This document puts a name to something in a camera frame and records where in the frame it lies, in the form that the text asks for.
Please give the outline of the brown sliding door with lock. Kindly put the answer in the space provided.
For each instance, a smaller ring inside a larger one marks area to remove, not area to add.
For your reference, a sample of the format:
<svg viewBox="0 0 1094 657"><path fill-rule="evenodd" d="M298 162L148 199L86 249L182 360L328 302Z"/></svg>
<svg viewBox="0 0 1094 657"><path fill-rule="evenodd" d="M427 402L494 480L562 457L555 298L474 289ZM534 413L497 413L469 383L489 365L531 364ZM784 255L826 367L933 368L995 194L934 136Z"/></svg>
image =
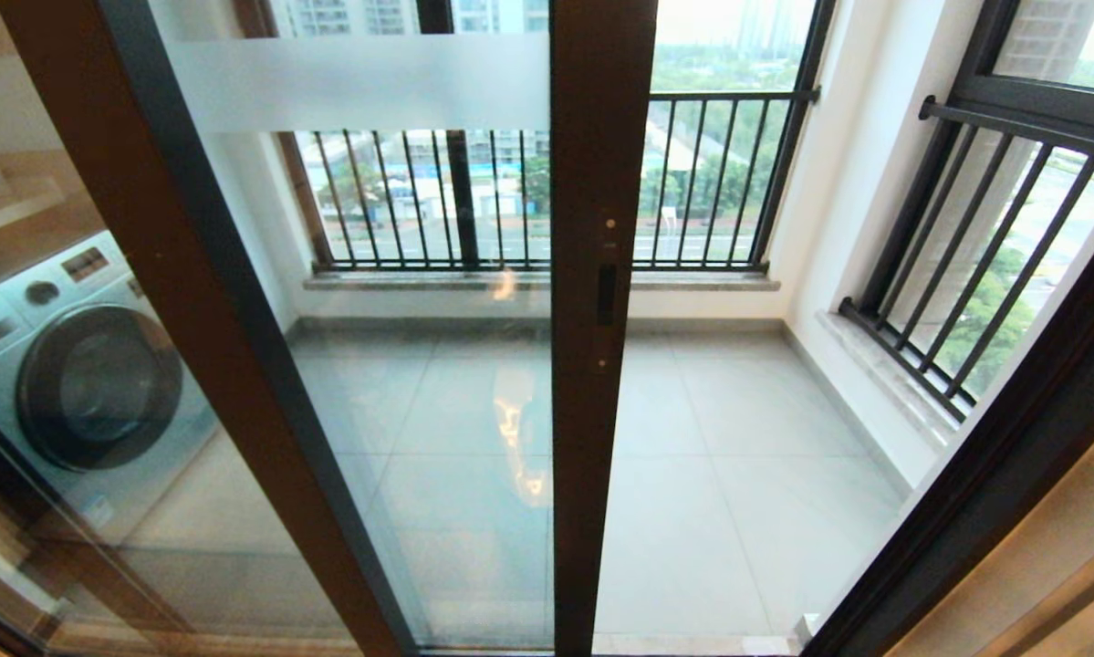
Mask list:
<svg viewBox="0 0 1094 657"><path fill-rule="evenodd" d="M149 3L412 656L592 656L654 17L245 38L229 0ZM547 130L550 288L305 290L296 130Z"/></svg>

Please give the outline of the narrow dark window frame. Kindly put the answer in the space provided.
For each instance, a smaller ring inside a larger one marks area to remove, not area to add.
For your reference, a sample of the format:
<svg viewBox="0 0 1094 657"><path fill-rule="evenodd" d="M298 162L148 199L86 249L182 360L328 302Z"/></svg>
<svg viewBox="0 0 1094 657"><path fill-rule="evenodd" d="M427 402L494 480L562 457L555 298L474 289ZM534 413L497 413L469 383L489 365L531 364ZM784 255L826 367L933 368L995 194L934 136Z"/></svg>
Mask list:
<svg viewBox="0 0 1094 657"><path fill-rule="evenodd" d="M1094 141L1094 0L979 0L944 105Z"/></svg>

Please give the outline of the short grey stone window sill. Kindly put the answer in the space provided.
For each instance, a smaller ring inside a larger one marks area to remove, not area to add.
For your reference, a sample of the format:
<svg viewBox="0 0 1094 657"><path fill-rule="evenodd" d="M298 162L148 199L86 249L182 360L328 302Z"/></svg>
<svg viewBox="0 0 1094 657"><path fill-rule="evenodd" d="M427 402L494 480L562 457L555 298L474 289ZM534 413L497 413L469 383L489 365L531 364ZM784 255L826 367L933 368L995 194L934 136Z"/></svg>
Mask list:
<svg viewBox="0 0 1094 657"><path fill-rule="evenodd" d="M839 313L817 310L815 320L927 444L935 450L947 448L958 432L958 421L930 398L892 353L877 344L875 337Z"/></svg>

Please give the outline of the long black window railing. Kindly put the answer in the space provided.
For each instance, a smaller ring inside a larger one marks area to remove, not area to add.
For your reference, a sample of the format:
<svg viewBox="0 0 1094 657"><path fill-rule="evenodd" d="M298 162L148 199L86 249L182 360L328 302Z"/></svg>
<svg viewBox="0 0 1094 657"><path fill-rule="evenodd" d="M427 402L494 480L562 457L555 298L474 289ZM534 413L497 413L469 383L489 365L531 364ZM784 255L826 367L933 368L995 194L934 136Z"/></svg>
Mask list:
<svg viewBox="0 0 1094 657"><path fill-rule="evenodd" d="M798 118L818 89L648 99L638 271L759 273ZM313 273L544 271L552 261L547 130L296 130Z"/></svg>

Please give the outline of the short black window railing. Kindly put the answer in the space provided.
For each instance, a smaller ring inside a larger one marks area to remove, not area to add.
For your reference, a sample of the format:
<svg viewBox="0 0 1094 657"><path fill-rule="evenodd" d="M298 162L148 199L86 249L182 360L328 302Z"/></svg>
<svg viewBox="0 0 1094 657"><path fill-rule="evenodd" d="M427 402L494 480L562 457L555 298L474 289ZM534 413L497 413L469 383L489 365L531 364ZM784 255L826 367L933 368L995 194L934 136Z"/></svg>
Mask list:
<svg viewBox="0 0 1094 657"><path fill-rule="evenodd" d="M1094 227L1094 125L922 101L929 145L868 284L839 312L966 419Z"/></svg>

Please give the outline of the brown glass door without lock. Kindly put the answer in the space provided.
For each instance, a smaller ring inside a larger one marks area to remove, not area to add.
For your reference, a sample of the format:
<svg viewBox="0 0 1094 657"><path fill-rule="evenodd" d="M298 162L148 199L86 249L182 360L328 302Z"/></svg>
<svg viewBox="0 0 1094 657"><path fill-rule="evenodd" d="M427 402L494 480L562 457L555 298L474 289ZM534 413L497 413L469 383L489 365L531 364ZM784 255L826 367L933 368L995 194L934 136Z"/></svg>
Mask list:
<svg viewBox="0 0 1094 657"><path fill-rule="evenodd" d="M0 657L412 657L149 0L0 0L0 153L49 150L220 427L118 545L0 448Z"/></svg>

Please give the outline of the silver front-load washing machine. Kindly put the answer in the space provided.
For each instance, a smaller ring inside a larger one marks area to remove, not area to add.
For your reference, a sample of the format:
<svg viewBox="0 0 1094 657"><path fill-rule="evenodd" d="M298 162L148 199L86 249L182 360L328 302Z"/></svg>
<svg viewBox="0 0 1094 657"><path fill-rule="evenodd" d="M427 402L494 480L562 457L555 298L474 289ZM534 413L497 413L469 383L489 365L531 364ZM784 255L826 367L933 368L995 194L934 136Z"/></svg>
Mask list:
<svg viewBox="0 0 1094 657"><path fill-rule="evenodd" d="M108 230L0 283L0 448L118 545L220 422Z"/></svg>

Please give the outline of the long grey stone window sill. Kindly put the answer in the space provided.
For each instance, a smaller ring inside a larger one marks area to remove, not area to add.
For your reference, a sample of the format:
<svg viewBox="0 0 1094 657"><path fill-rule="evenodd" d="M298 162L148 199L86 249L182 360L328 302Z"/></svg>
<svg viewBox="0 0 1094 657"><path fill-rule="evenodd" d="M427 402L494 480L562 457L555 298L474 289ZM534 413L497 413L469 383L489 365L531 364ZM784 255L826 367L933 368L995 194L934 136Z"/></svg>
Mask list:
<svg viewBox="0 0 1094 657"><path fill-rule="evenodd" d="M708 292L776 292L781 283L760 273L730 271L633 271L631 288L643 291L708 291ZM400 288L408 291L496 291L498 288L547 290L551 275L547 271L391 271L364 270L358 273L325 273L305 279L302 288L312 291L384 291Z"/></svg>

